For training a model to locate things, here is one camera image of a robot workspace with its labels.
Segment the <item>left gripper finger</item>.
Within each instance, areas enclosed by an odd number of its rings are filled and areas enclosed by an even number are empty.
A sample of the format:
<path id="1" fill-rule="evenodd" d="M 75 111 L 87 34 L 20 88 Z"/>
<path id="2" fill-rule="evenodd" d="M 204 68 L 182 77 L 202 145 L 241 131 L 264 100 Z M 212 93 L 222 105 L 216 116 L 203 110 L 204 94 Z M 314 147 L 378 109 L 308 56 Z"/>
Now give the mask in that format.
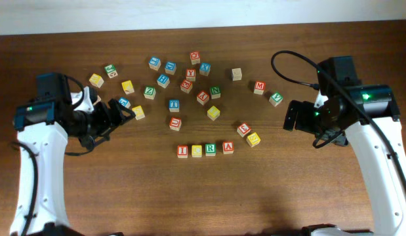
<path id="1" fill-rule="evenodd" d="M 108 130 L 104 131 L 101 134 L 93 136 L 93 146 L 99 146 L 100 144 L 110 141 L 110 134 L 113 133 L 119 126 L 110 127 Z"/>
<path id="2" fill-rule="evenodd" d="M 108 102 L 108 105 L 110 107 L 110 122 L 111 126 L 113 127 L 123 125 L 136 117 L 136 114 L 133 110 L 126 108 L 115 99 L 111 99 Z"/>

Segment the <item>red A block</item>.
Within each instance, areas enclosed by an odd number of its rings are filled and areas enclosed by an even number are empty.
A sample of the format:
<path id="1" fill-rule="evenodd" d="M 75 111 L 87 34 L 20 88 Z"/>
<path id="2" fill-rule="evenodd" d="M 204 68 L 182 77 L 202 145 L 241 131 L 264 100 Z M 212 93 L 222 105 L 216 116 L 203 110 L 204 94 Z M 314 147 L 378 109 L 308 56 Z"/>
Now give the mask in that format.
<path id="1" fill-rule="evenodd" d="M 232 141 L 226 141 L 222 143 L 223 154 L 232 154 L 234 152 L 234 143 Z"/>

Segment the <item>red I block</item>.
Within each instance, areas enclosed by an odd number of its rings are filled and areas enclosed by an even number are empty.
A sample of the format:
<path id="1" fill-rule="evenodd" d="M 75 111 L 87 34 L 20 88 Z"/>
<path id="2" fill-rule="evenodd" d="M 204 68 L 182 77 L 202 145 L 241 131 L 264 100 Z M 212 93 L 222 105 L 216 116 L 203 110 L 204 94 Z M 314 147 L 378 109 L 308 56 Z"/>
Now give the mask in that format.
<path id="1" fill-rule="evenodd" d="M 188 146 L 177 146 L 177 157 L 185 159 L 188 157 Z"/>

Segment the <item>yellow C block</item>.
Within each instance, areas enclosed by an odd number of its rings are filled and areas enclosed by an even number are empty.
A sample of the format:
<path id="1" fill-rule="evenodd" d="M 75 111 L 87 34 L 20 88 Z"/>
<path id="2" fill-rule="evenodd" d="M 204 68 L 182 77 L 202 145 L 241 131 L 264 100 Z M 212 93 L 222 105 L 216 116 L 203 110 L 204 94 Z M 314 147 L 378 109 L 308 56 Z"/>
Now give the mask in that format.
<path id="1" fill-rule="evenodd" d="M 192 157 L 200 158 L 203 154 L 202 145 L 192 145 Z"/>

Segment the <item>green R block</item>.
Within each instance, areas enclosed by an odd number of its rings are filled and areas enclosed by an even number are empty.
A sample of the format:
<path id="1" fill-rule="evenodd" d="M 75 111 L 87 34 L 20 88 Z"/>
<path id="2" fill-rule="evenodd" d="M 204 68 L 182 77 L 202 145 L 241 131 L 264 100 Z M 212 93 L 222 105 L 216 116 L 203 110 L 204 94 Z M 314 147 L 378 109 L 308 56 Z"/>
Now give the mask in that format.
<path id="1" fill-rule="evenodd" d="M 214 157 L 216 155 L 216 144 L 205 144 L 205 155 Z"/>

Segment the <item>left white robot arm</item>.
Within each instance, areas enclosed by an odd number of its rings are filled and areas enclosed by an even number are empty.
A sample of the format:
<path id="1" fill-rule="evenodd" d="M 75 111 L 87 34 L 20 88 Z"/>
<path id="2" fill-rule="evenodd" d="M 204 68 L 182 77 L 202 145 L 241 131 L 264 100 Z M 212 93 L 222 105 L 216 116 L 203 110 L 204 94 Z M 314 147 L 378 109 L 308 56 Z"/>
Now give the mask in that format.
<path id="1" fill-rule="evenodd" d="M 91 152 L 135 116 L 117 100 L 107 104 L 49 100 L 17 108 L 13 144 L 20 150 L 20 179 L 10 235 L 78 235 L 70 226 L 64 202 L 68 138 L 78 138 Z"/>

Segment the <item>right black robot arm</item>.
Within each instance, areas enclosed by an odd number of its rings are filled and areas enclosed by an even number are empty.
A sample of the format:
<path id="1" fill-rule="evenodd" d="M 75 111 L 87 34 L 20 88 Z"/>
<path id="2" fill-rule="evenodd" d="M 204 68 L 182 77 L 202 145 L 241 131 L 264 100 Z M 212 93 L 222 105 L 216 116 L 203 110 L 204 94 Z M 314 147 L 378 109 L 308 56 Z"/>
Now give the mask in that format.
<path id="1" fill-rule="evenodd" d="M 313 147 L 351 146 L 370 198 L 373 235 L 406 235 L 406 154 L 399 109 L 387 85 L 319 93 L 289 103 L 283 128 L 315 136 Z"/>

